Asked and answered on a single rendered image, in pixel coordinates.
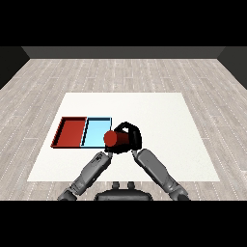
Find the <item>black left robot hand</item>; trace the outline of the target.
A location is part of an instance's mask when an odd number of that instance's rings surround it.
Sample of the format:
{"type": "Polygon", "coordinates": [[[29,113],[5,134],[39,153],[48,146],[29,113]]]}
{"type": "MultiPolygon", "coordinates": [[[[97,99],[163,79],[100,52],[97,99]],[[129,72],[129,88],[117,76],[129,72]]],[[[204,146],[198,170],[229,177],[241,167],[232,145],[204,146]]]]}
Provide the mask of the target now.
{"type": "Polygon", "coordinates": [[[129,147],[129,145],[119,145],[119,146],[114,146],[114,147],[106,146],[104,151],[105,152],[112,152],[112,153],[115,153],[115,154],[120,154],[120,153],[123,153],[123,152],[130,151],[130,147],[129,147]]]}

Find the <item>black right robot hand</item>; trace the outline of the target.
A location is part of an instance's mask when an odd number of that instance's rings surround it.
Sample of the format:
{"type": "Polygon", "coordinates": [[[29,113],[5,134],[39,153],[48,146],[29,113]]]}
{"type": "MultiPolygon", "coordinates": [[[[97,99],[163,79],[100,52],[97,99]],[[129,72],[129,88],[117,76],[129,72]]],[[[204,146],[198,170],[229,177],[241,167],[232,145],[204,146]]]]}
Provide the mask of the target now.
{"type": "Polygon", "coordinates": [[[129,145],[131,151],[138,151],[142,148],[142,136],[140,129],[132,123],[120,123],[114,131],[125,132],[128,134],[129,145]]]}

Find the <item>small red can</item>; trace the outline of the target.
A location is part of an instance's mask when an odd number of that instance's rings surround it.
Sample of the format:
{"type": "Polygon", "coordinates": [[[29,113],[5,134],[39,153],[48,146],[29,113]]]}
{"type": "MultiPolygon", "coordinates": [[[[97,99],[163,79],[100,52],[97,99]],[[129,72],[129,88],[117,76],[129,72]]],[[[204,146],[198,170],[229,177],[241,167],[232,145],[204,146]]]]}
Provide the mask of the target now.
{"type": "Polygon", "coordinates": [[[129,143],[128,134],[125,132],[118,132],[109,130],[104,134],[104,143],[107,147],[116,147],[129,143]]]}

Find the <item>light blue shallow open box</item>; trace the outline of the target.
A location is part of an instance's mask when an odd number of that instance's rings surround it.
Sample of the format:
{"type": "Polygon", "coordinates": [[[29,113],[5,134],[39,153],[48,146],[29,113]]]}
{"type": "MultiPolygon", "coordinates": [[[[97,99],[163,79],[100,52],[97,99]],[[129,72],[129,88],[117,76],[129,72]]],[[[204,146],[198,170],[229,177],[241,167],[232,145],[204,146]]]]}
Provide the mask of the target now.
{"type": "Polygon", "coordinates": [[[111,129],[110,117],[89,117],[83,130],[80,147],[82,149],[103,149],[104,134],[111,129]]]}

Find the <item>red shallow open box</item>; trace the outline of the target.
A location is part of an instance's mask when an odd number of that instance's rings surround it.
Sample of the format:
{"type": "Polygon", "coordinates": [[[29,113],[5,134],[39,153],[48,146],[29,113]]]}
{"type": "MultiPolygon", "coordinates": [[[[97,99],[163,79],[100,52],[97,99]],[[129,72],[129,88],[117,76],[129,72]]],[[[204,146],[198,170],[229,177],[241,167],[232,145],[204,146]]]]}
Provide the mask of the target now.
{"type": "Polygon", "coordinates": [[[53,149],[80,149],[86,117],[63,117],[51,143],[53,149]]]}

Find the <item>dark grey robot body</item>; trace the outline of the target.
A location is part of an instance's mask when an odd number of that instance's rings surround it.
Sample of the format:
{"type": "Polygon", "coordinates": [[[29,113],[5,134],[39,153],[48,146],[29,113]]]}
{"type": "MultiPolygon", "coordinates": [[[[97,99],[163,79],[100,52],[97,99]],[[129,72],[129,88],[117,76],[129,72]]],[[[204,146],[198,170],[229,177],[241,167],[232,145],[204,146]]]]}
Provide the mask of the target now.
{"type": "Polygon", "coordinates": [[[152,201],[152,196],[150,193],[137,190],[133,181],[127,183],[126,189],[121,189],[120,183],[114,181],[110,190],[96,194],[95,201],[152,201]]]}

